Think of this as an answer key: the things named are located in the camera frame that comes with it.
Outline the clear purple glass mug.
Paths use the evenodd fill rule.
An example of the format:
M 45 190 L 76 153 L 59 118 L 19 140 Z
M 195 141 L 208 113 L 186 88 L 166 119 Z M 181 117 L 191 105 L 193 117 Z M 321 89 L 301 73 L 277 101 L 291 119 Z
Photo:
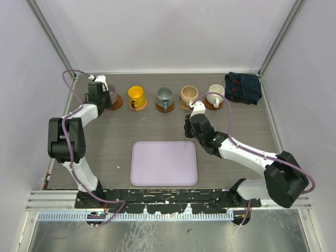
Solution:
M 116 101 L 118 99 L 118 94 L 117 94 L 116 88 L 115 88 L 114 85 L 108 84 L 108 89 L 109 89 L 111 103 L 114 104 L 114 103 L 116 103 Z

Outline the wooden coaster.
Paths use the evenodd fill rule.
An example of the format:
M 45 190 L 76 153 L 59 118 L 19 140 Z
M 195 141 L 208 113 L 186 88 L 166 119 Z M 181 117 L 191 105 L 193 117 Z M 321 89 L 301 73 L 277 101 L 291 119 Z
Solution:
M 123 105 L 123 97 L 121 95 L 117 95 L 117 100 L 115 103 L 112 104 L 112 107 L 109 108 L 109 110 L 117 110 Z
M 219 104 L 219 106 L 216 108 L 216 107 L 214 107 L 213 104 L 211 104 L 211 103 L 207 100 L 207 98 L 204 98 L 204 104 L 205 104 L 205 107 L 208 108 L 208 109 L 210 109 L 210 110 L 219 110 L 219 109 L 221 109 L 221 108 L 223 107 L 224 102 L 222 101 L 222 102 Z
M 168 113 L 168 112 L 171 112 L 175 108 L 175 102 L 173 102 L 173 104 L 169 106 L 166 110 L 164 110 L 163 107 L 160 107 L 157 103 L 155 104 L 155 107 L 159 112 Z

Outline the woven rattan coaster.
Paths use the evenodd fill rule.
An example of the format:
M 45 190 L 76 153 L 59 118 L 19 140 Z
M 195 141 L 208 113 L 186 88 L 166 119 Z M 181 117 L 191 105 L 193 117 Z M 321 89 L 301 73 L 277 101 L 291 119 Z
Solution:
M 144 103 L 144 105 L 142 105 L 142 106 L 140 106 L 140 107 L 133 108 L 133 107 L 132 107 L 132 102 L 129 101 L 129 108 L 130 108 L 131 110 L 133 110 L 133 111 L 141 111 L 141 110 L 145 109 L 147 105 L 148 105 L 148 100 L 145 99 L 145 103 Z
M 180 101 L 180 107 L 184 110 L 187 110 L 187 111 L 191 111 L 193 110 L 193 105 L 192 105 L 193 101 L 188 101 L 188 102 L 184 102 L 184 101 Z

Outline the white ceramic mug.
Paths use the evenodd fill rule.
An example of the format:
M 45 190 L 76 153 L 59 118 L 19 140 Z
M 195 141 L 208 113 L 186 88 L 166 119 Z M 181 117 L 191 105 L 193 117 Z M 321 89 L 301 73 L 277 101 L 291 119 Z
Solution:
M 218 107 L 219 104 L 224 101 L 223 96 L 225 95 L 225 88 L 221 85 L 215 84 L 211 85 L 208 89 L 208 95 L 206 96 L 207 100 Z

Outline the yellow glass mug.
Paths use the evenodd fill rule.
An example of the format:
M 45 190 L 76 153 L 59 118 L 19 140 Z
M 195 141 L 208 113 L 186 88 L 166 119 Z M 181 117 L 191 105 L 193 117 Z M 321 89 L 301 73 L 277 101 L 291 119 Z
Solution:
M 141 86 L 132 86 L 128 90 L 129 101 L 132 102 L 132 107 L 140 107 L 145 103 L 145 91 Z

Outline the beige ceramic mug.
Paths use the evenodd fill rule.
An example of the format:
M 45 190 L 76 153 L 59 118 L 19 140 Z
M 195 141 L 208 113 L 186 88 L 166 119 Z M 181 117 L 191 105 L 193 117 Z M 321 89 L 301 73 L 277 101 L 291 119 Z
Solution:
M 180 92 L 180 101 L 195 101 L 198 98 L 198 90 L 194 86 L 185 86 Z

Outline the grey green ceramic mug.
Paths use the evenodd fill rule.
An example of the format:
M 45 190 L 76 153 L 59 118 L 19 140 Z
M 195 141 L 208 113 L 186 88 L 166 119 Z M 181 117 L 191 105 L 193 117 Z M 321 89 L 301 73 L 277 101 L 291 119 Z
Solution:
M 162 87 L 156 94 L 156 105 L 163 109 L 164 112 L 168 111 L 168 108 L 173 105 L 173 92 L 167 87 Z

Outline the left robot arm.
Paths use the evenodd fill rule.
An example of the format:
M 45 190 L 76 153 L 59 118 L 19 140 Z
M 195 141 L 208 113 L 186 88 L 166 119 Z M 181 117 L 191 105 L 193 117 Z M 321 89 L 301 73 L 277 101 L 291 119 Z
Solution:
M 104 81 L 88 84 L 87 102 L 62 118 L 51 118 L 48 125 L 48 155 L 62 164 L 78 186 L 78 196 L 93 208 L 108 203 L 99 179 L 85 158 L 84 127 L 112 107 L 108 85 Z

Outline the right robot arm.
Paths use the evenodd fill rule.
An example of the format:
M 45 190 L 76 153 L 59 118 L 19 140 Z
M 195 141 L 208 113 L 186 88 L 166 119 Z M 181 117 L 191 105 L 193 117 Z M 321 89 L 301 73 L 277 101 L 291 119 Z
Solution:
M 228 134 L 214 130 L 204 114 L 185 116 L 187 138 L 195 138 L 206 153 L 232 160 L 262 175 L 259 180 L 241 178 L 230 189 L 233 205 L 241 207 L 252 199 L 271 199 L 279 206 L 290 208 L 309 185 L 308 176 L 294 156 L 263 152 L 239 143 Z

